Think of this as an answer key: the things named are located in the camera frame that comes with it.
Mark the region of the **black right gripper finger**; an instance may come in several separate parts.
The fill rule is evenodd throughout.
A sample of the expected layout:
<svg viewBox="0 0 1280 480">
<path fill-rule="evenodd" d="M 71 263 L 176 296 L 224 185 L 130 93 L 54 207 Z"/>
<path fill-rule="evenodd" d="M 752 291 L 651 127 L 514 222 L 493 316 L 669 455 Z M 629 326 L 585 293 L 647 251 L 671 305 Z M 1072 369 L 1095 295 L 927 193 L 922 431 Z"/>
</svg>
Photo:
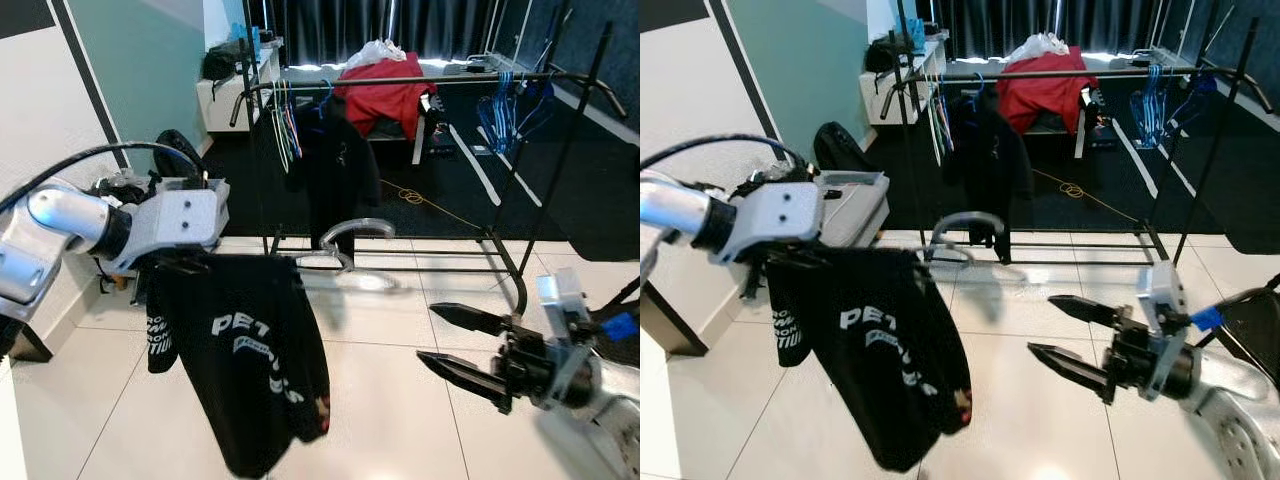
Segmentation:
<svg viewBox="0 0 1280 480">
<path fill-rule="evenodd" d="M 1027 348 L 1061 378 L 1094 392 L 1105 404 L 1114 402 L 1116 384 L 1106 370 L 1085 362 L 1074 352 L 1059 346 L 1028 343 Z"/>
<path fill-rule="evenodd" d="M 453 355 L 417 351 L 416 357 L 431 372 L 452 385 L 489 401 L 499 413 L 511 413 L 513 396 L 508 392 L 504 378 L 485 372 L 476 365 Z"/>
<path fill-rule="evenodd" d="M 465 303 L 431 303 L 430 311 L 451 325 L 466 330 L 481 332 L 490 337 L 516 334 L 516 325 L 509 315 L 490 314 Z"/>
<path fill-rule="evenodd" d="M 1129 305 L 1108 306 L 1076 294 L 1052 294 L 1048 302 L 1068 316 L 1084 323 L 1100 324 L 1114 330 L 1123 330 L 1132 324 L 1133 308 Z"/>
</svg>

